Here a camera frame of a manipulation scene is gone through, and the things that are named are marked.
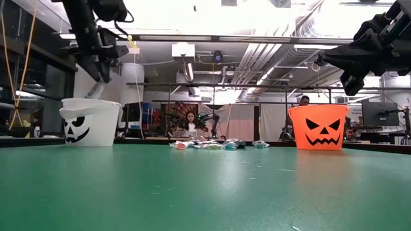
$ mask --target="person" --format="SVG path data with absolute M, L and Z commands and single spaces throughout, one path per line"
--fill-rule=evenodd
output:
M 299 106 L 307 106 L 310 103 L 310 97 L 302 96 L 300 99 Z M 290 116 L 287 114 L 286 125 L 292 125 L 293 121 L 291 120 Z
M 197 137 L 199 135 L 205 135 L 208 132 L 208 128 L 201 128 L 197 123 L 197 116 L 194 112 L 188 112 L 186 115 L 186 122 L 184 123 L 185 135 L 189 137 Z
M 310 97 L 308 96 L 302 96 L 300 99 L 299 106 L 307 106 L 310 104 Z M 287 114 L 287 118 L 285 119 L 285 127 L 283 128 L 283 131 L 281 132 L 280 139 L 285 140 L 286 135 L 290 134 L 294 138 L 294 129 L 292 128 L 293 121 L 291 120 L 291 117 Z
M 186 115 L 186 123 L 184 129 L 187 132 L 197 132 L 196 116 L 193 112 L 188 112 Z

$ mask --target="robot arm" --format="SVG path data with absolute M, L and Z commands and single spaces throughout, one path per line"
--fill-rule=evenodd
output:
M 386 13 L 364 22 L 354 42 L 319 54 L 315 63 L 344 70 L 340 79 L 348 96 L 358 93 L 370 72 L 376 76 L 386 71 L 406 75 L 411 71 L 410 22 L 411 2 L 397 0 Z
M 205 115 L 199 114 L 197 116 L 197 123 L 200 128 L 205 128 L 206 121 L 210 119 L 213 120 L 213 128 L 211 129 L 211 135 L 213 136 L 213 138 L 216 138 L 217 137 L 217 131 L 216 131 L 217 123 L 218 123 L 218 120 L 220 119 L 219 115 L 217 115 L 216 113 L 205 114 Z
M 97 26 L 93 12 L 99 20 L 126 22 L 128 10 L 123 0 L 51 1 L 63 3 L 72 27 L 70 32 L 76 35 L 77 46 L 65 47 L 63 50 L 74 55 L 77 63 L 94 80 L 108 83 L 110 67 L 118 65 L 118 58 L 126 55 L 128 48 L 116 45 L 116 39 L 121 40 L 118 35 Z

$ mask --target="computer monitor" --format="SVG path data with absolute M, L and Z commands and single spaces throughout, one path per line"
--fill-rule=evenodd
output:
M 140 122 L 140 104 L 137 103 L 127 103 L 125 105 L 125 110 L 123 116 L 121 117 L 121 122 L 125 122 L 127 120 L 127 105 L 129 105 L 128 109 L 128 122 Z
M 365 126 L 398 126 L 396 103 L 362 102 L 362 116 Z

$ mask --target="bucket handle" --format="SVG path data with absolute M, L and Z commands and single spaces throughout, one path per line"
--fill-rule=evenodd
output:
M 60 109 L 60 115 L 63 119 L 74 119 L 81 116 L 89 116 L 91 114 L 106 112 L 110 107 L 94 107 L 94 108 L 79 108 L 79 109 Z

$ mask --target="white curtain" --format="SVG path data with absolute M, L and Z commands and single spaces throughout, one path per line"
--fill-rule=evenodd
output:
M 214 110 L 214 113 L 220 116 L 220 120 L 218 121 L 216 127 L 218 137 L 221 137 L 222 135 L 227 136 L 231 107 L 231 105 L 224 105 L 220 109 Z M 198 107 L 198 113 L 210 114 L 213 113 L 213 109 L 210 109 L 207 105 L 200 104 L 200 106 Z M 206 126 L 208 128 L 208 137 L 211 137 L 211 128 L 213 127 L 213 120 L 208 120 L 206 122 Z
M 227 138 L 237 138 L 243 141 L 254 140 L 254 106 L 233 105 Z
M 260 139 L 278 141 L 285 125 L 284 105 L 261 105 Z

